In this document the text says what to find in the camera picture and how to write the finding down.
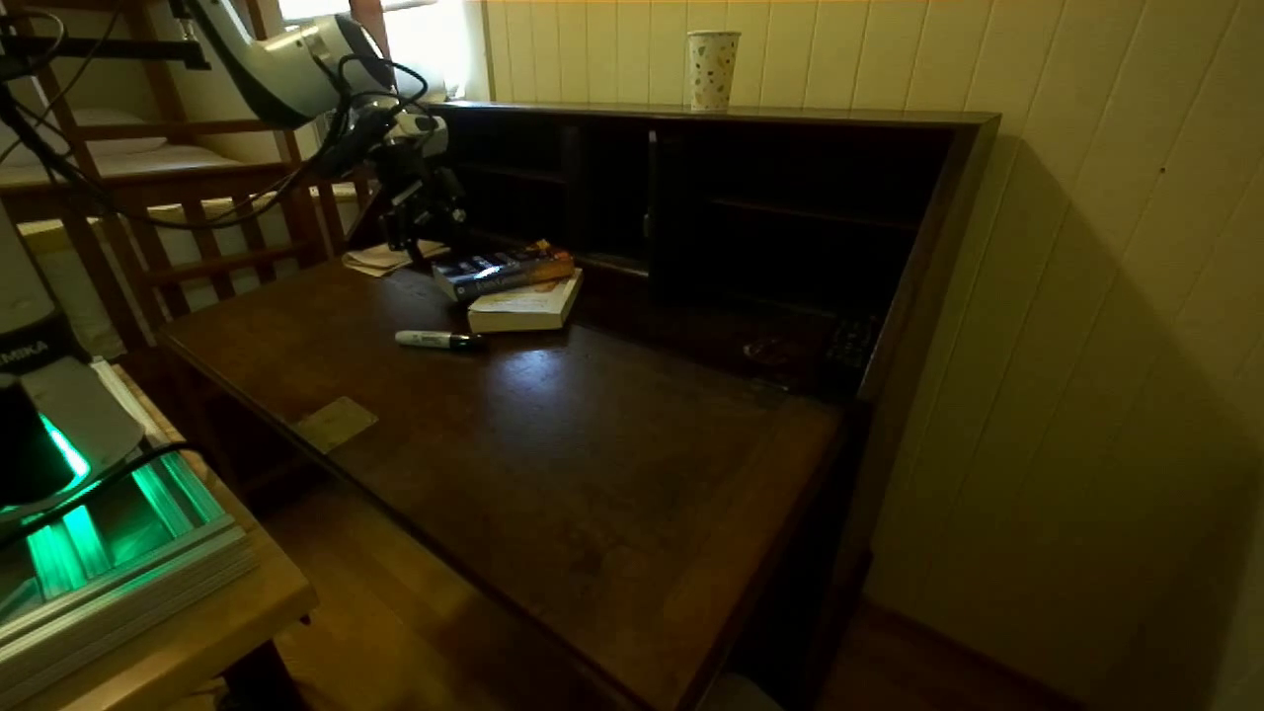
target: white object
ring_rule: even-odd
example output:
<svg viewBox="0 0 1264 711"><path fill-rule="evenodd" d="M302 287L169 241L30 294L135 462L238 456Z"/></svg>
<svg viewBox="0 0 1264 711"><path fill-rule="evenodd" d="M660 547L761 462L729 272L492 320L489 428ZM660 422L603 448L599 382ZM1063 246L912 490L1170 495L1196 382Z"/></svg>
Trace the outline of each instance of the white object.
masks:
<svg viewBox="0 0 1264 711"><path fill-rule="evenodd" d="M581 272L550 286L485 294L470 303L470 333L559 333L581 298Z"/></svg>
<svg viewBox="0 0 1264 711"><path fill-rule="evenodd" d="M692 110L718 114L729 104L743 31L692 31L688 35L688 87Z"/></svg>

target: wall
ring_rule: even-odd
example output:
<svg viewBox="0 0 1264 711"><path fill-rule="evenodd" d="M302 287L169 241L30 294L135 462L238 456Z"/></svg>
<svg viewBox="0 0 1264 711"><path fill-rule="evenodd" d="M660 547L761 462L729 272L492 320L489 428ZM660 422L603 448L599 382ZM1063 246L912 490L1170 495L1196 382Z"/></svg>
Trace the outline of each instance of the wall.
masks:
<svg viewBox="0 0 1264 711"><path fill-rule="evenodd" d="M1264 0L485 0L485 19L497 98L684 104L684 31L743 29L745 108L998 110L872 598L1077 699L1248 688L1227 627L1258 619L1240 586L1258 547L1219 540L1250 531L1264 439ZM1183 674L1138 674L1158 652Z"/></svg>

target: wooden floor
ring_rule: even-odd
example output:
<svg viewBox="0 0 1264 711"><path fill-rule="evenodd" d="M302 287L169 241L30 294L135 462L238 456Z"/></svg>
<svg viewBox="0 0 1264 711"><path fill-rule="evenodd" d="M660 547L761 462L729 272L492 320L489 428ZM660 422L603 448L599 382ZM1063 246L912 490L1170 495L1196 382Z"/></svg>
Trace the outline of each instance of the wooden floor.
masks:
<svg viewBox="0 0 1264 711"><path fill-rule="evenodd" d="M342 481L319 480L265 515L308 569L319 607L277 641L313 711L595 711L585 670ZM1070 707L925 627L863 607L822 711L1059 711Z"/></svg>

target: paper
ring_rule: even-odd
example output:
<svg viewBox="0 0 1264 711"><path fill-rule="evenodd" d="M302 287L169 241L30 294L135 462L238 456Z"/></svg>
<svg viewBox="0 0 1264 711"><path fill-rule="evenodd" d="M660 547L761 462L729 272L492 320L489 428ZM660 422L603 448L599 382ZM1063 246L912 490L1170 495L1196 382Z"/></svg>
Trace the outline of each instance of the paper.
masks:
<svg viewBox="0 0 1264 711"><path fill-rule="evenodd" d="M302 415L293 422L293 431L319 456L333 456L334 448L352 443L360 431L377 422L377 415L364 412L356 401L333 401L327 406Z"/></svg>

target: book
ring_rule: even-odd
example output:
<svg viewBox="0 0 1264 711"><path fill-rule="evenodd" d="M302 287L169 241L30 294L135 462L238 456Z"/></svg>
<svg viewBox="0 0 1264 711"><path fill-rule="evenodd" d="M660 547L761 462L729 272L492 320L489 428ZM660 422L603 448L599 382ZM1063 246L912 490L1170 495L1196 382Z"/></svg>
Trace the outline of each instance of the book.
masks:
<svg viewBox="0 0 1264 711"><path fill-rule="evenodd" d="M566 281L485 294L466 310L470 333L559 333L581 298L581 275L571 268Z"/></svg>
<svg viewBox="0 0 1264 711"><path fill-rule="evenodd" d="M434 286L470 303L485 294L566 281L578 272L578 260L559 249L530 249L530 252L441 252L429 260Z"/></svg>

